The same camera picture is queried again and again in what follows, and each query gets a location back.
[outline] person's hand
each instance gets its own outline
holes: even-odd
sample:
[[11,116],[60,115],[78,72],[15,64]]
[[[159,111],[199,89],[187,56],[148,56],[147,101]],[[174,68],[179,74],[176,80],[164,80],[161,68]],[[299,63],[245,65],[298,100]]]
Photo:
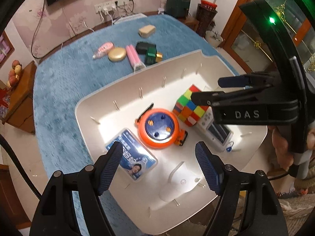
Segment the person's hand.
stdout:
[[[277,127],[268,126],[268,129],[272,130],[272,145],[276,149],[278,164],[281,168],[288,170],[293,164],[293,155],[288,151],[288,141],[281,136]],[[308,149],[315,150],[315,128],[308,132],[306,142]],[[311,159],[313,158],[315,158],[315,151],[311,156]]]

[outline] red container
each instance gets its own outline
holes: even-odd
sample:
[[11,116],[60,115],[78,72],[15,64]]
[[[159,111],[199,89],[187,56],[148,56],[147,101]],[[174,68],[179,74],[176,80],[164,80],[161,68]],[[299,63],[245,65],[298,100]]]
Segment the red container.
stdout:
[[213,9],[213,10],[215,10],[218,7],[218,5],[216,5],[215,3],[211,3],[206,0],[201,0],[201,5],[206,7],[207,9]]

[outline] white plastic tray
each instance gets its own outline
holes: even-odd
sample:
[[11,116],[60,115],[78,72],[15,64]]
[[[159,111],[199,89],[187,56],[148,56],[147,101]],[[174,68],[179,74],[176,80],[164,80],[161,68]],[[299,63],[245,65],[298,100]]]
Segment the white plastic tray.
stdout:
[[[201,90],[218,90],[218,78],[232,75],[219,57],[204,56],[198,50],[147,67],[91,93],[77,104],[75,114],[92,159],[96,161],[104,154],[105,144],[123,128],[129,128],[139,138],[134,120],[152,102],[156,108],[171,111],[176,100],[192,84]],[[158,159],[158,165],[139,183],[130,183],[125,173],[118,169],[109,189],[123,211],[143,233],[161,234],[193,216],[216,197],[209,189],[194,153],[195,144],[202,141],[202,137],[181,121],[180,126],[189,133],[183,147],[147,147]],[[224,163],[242,170],[264,140],[267,127],[232,125],[230,128],[234,131],[232,140],[236,151],[217,153],[210,145],[208,147]],[[180,206],[171,202],[158,210],[150,210],[149,207],[160,205],[159,190],[181,161],[202,178],[201,183],[206,187],[196,186],[176,199]]]

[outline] pink roll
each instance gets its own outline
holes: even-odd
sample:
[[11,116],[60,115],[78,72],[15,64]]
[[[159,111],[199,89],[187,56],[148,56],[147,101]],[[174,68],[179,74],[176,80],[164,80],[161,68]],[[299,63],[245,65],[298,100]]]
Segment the pink roll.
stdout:
[[135,60],[136,60],[136,64],[141,63],[141,59],[139,58],[139,55],[138,55],[138,53],[137,53],[137,51],[136,51],[136,49],[134,48],[133,45],[130,45],[130,49],[131,49],[131,52],[132,52],[132,54],[133,54],[133,57],[134,57]]
[[138,71],[140,69],[144,69],[145,65],[142,63],[136,49],[133,45],[127,45],[126,46],[126,52],[128,59],[130,61],[131,66],[133,67],[134,71]]
[[131,47],[132,47],[132,45],[127,45],[126,46],[126,51],[127,51],[127,56],[128,56],[129,61],[130,61],[130,64],[131,64],[132,67],[134,67],[135,64],[136,64],[136,58],[134,56],[134,53],[132,52],[132,48]]

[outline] green appliance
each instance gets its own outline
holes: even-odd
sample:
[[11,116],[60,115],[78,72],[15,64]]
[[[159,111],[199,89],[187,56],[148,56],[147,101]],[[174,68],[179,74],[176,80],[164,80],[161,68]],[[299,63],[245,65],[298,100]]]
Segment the green appliance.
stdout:
[[186,18],[190,7],[190,0],[166,0],[165,14],[174,18]]

